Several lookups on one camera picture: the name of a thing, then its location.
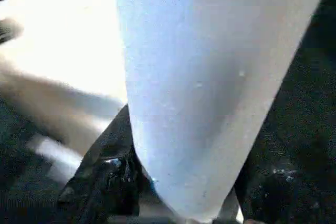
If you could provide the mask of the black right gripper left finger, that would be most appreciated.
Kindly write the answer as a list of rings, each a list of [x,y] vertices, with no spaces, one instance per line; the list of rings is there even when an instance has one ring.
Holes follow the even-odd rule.
[[[56,223],[154,223],[139,216],[143,182],[125,105],[61,191]]]

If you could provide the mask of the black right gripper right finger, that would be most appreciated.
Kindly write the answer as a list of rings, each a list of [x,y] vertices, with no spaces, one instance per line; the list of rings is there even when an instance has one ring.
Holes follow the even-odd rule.
[[[257,140],[234,188],[247,219],[335,223],[335,162],[319,142]]]

